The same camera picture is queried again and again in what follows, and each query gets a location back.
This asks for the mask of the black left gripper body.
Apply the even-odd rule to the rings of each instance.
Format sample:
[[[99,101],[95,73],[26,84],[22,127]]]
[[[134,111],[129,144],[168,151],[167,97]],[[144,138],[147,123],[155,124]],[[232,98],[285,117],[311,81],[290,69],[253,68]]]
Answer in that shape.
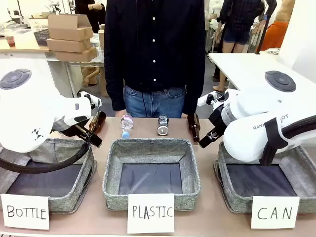
[[[63,118],[54,122],[52,127],[53,132],[59,132],[67,137],[73,137],[81,135],[81,132],[75,125],[67,125]]]

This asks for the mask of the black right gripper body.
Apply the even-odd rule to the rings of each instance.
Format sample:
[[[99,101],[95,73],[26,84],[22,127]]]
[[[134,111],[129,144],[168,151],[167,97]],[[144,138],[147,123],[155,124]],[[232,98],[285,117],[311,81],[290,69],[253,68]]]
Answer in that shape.
[[[226,129],[226,124],[222,119],[222,109],[223,104],[214,109],[213,113],[210,115],[209,120],[214,125],[214,128],[210,131],[211,134],[223,135]]]

